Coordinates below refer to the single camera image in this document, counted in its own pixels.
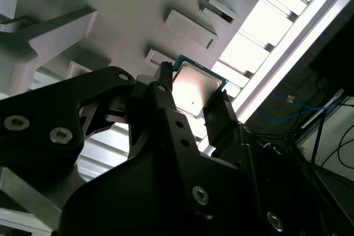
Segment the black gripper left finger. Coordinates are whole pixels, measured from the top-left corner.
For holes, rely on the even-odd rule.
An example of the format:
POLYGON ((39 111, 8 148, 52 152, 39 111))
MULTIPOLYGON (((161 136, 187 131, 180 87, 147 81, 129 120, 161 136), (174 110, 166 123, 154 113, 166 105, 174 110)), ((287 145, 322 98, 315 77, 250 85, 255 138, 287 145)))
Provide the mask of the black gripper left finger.
POLYGON ((84 141, 115 122, 129 125, 132 159, 155 151, 194 199, 201 154, 171 94, 173 66, 160 64, 144 84, 118 67, 71 78, 1 101, 1 206, 31 214, 62 214, 77 183, 84 141))

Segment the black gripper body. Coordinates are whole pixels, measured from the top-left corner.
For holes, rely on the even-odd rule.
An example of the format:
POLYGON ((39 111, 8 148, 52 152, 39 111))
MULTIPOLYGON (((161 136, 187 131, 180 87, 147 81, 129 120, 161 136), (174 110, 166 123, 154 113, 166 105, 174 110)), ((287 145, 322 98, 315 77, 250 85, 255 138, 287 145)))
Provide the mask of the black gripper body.
POLYGON ((200 159, 206 205, 149 151, 78 189, 63 209, 60 235, 265 235, 245 174, 200 159))

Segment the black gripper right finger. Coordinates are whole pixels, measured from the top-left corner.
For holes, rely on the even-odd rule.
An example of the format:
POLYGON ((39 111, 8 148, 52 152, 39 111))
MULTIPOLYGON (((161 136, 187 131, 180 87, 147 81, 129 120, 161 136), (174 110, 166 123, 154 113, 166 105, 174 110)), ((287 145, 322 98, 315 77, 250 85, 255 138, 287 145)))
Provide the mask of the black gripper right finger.
POLYGON ((212 157, 235 166, 242 179, 237 187, 251 211, 254 228, 263 235, 293 235, 288 187, 280 182, 275 153, 252 140, 238 121, 226 92, 217 91, 203 108, 212 157))

